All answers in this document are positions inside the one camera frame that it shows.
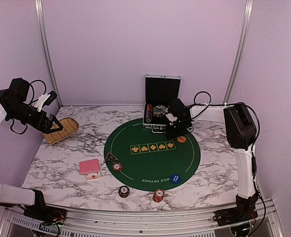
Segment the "orange big blind button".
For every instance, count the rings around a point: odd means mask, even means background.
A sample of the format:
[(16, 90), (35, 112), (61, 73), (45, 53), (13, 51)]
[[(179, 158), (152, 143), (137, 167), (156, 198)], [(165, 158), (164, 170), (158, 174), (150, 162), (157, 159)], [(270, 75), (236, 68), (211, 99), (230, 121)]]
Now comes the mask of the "orange big blind button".
[(179, 137), (177, 138), (177, 141), (178, 141), (179, 143), (185, 143), (185, 142), (187, 141), (187, 138), (186, 138), (185, 136), (179, 136)]

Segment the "blue small blind button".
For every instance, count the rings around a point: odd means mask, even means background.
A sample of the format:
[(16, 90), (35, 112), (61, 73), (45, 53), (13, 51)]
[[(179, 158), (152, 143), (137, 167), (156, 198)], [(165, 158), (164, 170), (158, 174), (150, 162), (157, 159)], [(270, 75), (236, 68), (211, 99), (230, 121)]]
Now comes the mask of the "blue small blind button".
[(171, 183), (173, 183), (173, 184), (179, 184), (179, 183), (182, 181), (182, 178), (181, 178), (181, 176), (178, 175), (178, 174), (172, 174), (172, 175), (170, 176), (170, 181), (171, 181)]

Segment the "red yellow 5 chip stack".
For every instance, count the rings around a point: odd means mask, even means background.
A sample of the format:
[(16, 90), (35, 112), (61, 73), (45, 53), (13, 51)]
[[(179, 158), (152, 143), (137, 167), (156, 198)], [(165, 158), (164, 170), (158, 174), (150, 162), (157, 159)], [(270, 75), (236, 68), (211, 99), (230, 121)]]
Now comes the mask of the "red yellow 5 chip stack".
[(154, 202), (161, 202), (164, 199), (165, 192), (162, 189), (157, 189), (153, 194)]

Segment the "red 5 chips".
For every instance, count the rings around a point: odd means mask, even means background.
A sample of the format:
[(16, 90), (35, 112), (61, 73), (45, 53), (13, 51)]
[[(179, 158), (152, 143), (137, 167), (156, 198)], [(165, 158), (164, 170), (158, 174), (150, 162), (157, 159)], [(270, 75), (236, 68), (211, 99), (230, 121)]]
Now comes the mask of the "red 5 chips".
[(121, 163), (114, 163), (112, 169), (114, 171), (121, 171), (123, 169), (123, 165)]

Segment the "triangular black red dealer button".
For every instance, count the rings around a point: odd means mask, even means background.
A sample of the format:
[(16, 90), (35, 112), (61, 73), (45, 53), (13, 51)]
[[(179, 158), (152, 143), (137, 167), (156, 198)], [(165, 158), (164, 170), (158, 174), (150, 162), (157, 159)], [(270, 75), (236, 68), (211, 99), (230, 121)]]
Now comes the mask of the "triangular black red dealer button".
[(108, 152), (108, 154), (106, 155), (106, 157), (104, 159), (104, 163), (117, 161), (117, 160), (118, 160), (118, 158), (113, 153)]

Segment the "black red 100 chip stack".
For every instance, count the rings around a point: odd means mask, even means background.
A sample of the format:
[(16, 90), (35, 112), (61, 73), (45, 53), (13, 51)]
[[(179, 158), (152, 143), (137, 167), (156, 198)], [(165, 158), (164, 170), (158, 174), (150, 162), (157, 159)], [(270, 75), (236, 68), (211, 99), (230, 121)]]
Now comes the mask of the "black red 100 chip stack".
[(126, 198), (126, 197), (128, 197), (129, 194), (130, 194), (130, 189), (129, 189), (129, 187), (127, 187), (127, 186), (121, 186), (121, 187), (119, 188), (118, 193), (119, 193), (119, 196), (120, 196), (121, 198)]

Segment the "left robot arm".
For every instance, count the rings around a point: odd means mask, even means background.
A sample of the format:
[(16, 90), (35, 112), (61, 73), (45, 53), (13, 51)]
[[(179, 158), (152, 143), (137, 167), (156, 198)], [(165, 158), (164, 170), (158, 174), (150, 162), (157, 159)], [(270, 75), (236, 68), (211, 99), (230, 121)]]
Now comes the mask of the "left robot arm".
[[(14, 78), (19, 77), (30, 82), (37, 79), (42, 80), (46, 83), (46, 92), (55, 90), (50, 79), (40, 79), (40, 76), (35, 79), (28, 79), (27, 76), (14, 76)], [(0, 90), (9, 88), (12, 78), (7, 79), (5, 84), (0, 86)], [(32, 85), (35, 90), (35, 99), (44, 92), (44, 85), (39, 81)], [(59, 106), (56, 100), (50, 106), (45, 106), (47, 116), (57, 114)], [(24, 134), (18, 135), (10, 130), (11, 123), (10, 120), (3, 120), (0, 124), (0, 182), (21, 187), (44, 137), (40, 131), (30, 125)], [(3, 211), (4, 207), (0, 206), (0, 219)]]

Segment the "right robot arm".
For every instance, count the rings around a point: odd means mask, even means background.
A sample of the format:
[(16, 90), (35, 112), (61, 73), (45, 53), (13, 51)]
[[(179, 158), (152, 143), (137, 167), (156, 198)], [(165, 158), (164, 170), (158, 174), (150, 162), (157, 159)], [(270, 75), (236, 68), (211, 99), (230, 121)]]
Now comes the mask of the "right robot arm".
[(258, 214), (255, 204), (259, 198), (256, 187), (255, 142), (259, 135), (259, 123), (251, 116), (251, 107), (243, 102), (234, 104), (192, 104), (186, 106), (180, 99), (174, 99), (168, 105), (170, 115), (165, 127), (168, 138), (177, 138), (186, 134), (195, 119), (208, 118), (222, 122), (226, 129), (226, 138), (234, 149), (238, 168), (238, 193), (236, 206), (215, 212), (214, 221), (219, 226), (235, 224), (255, 219)]

